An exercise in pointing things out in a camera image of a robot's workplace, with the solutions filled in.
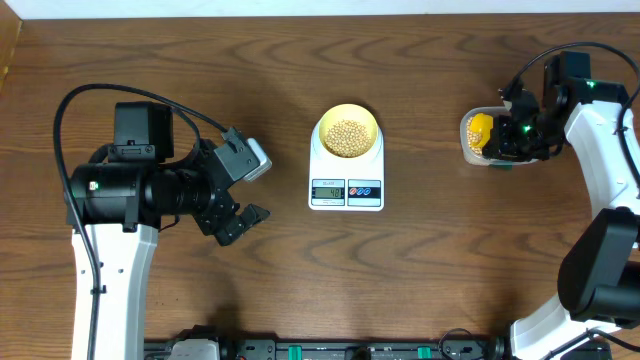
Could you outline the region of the yellow measuring scoop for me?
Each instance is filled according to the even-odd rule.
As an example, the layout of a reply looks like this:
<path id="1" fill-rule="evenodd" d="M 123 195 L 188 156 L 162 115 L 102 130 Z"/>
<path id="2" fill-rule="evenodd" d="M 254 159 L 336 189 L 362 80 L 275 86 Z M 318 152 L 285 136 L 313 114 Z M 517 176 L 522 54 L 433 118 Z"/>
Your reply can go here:
<path id="1" fill-rule="evenodd" d="M 467 140 L 473 151 L 481 152 L 491 138 L 494 118 L 485 113 L 478 113 L 468 120 Z"/>

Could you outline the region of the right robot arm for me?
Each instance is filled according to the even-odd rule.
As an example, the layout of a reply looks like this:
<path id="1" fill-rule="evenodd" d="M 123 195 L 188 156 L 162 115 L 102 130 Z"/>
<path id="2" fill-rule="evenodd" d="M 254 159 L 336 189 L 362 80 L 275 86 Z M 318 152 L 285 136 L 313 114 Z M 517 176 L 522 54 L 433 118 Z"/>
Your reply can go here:
<path id="1" fill-rule="evenodd" d="M 496 340 L 490 359 L 589 356 L 597 338 L 639 325 L 639 143 L 632 104 L 637 91 L 591 74 L 588 43 L 559 45 L 544 60 L 543 98 L 516 74 L 500 91 L 502 107 L 477 108 L 462 120 L 468 162 L 490 166 L 546 161 L 573 148 L 587 186 L 592 221 L 563 259 L 557 292 Z"/>

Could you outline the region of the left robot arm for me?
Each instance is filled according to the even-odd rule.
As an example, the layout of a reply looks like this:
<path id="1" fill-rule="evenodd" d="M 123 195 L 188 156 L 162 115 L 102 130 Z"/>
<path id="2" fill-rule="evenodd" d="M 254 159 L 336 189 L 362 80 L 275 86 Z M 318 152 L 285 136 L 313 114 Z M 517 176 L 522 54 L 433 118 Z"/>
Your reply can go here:
<path id="1" fill-rule="evenodd" d="M 76 261 L 75 359 L 143 357 L 147 282 L 163 217 L 191 216 L 204 235 L 228 246 L 270 215 L 229 193 L 270 168 L 259 143 L 230 128 L 222 145 L 197 138 L 175 161 L 178 113 L 153 102 L 117 104 L 113 143 L 71 176 L 65 200 Z"/>

